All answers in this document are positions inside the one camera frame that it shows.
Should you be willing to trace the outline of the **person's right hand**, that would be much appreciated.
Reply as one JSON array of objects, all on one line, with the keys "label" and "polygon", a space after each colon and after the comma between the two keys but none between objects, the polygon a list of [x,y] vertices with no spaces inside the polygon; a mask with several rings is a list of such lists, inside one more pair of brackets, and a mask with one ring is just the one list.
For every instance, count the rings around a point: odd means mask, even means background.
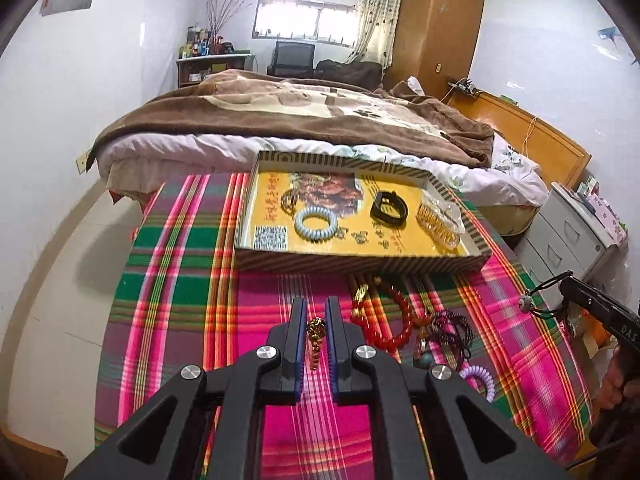
[{"label": "person's right hand", "polygon": [[599,410],[610,410],[622,401],[639,404],[639,379],[625,382],[620,365],[620,346],[601,349],[592,362],[599,383],[593,402]]}]

